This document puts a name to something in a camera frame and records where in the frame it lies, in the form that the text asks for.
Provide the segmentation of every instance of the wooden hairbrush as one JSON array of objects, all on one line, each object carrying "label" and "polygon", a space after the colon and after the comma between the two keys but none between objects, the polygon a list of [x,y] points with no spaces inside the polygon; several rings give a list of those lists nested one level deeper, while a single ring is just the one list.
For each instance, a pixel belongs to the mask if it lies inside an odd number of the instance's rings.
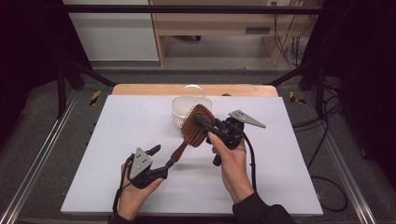
[{"label": "wooden hairbrush", "polygon": [[195,121],[196,118],[212,127],[216,124],[215,117],[204,105],[193,107],[181,124],[180,135],[183,137],[183,143],[172,154],[171,160],[173,162],[178,162],[187,146],[198,147],[206,139],[207,131]]}]

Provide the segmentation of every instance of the white woven basket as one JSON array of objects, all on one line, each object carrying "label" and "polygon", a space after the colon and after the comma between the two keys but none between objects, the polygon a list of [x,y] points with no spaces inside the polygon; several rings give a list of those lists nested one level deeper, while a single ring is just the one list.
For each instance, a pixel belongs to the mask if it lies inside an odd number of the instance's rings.
[{"label": "white woven basket", "polygon": [[[188,88],[196,88],[201,90],[202,96],[185,95],[185,91]],[[178,128],[184,122],[187,114],[196,105],[204,105],[209,111],[212,111],[212,100],[205,97],[205,91],[198,85],[187,85],[181,91],[181,95],[172,99],[172,114],[175,120],[175,124]]]}]

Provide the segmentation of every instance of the person's left hand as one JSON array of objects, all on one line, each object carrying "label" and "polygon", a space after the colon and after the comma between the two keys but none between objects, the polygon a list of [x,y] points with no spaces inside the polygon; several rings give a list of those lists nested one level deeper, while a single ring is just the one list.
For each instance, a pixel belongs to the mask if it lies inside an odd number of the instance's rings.
[{"label": "person's left hand", "polygon": [[143,202],[147,199],[147,197],[158,188],[163,182],[162,178],[158,178],[153,181],[150,185],[145,187],[144,189],[138,189],[132,184],[130,184],[130,180],[128,179],[128,174],[125,174],[123,179],[123,187],[120,203],[119,203],[119,215],[127,220],[134,220],[134,217],[139,213],[140,208],[143,205]]}]

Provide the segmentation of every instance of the person's arm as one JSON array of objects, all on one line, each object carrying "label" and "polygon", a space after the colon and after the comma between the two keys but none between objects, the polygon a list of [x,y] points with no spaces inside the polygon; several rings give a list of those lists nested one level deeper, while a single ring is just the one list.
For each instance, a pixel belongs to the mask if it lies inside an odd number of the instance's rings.
[{"label": "person's arm", "polygon": [[158,188],[163,182],[162,178],[154,180],[144,189],[134,187],[125,174],[123,186],[124,189],[120,195],[120,203],[118,213],[113,217],[111,224],[130,224],[139,213],[144,201],[147,197]]},{"label": "person's arm", "polygon": [[221,177],[233,199],[233,213],[238,223],[295,223],[283,206],[267,205],[254,191],[248,180],[244,140],[230,150],[215,134],[209,133],[208,137],[213,151],[221,156]]}]

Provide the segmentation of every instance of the basket handle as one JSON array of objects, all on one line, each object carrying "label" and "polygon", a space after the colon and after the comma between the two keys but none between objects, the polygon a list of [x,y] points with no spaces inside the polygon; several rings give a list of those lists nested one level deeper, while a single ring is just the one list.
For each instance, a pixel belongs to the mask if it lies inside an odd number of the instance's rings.
[{"label": "basket handle", "polygon": [[205,97],[205,91],[204,91],[204,89],[202,89],[200,86],[194,85],[194,84],[190,84],[190,85],[185,86],[185,87],[183,88],[183,90],[181,91],[181,95],[182,95],[182,96],[184,96],[184,91],[185,91],[186,89],[188,89],[188,88],[196,88],[196,89],[201,90],[201,92],[202,92],[202,97]]}]

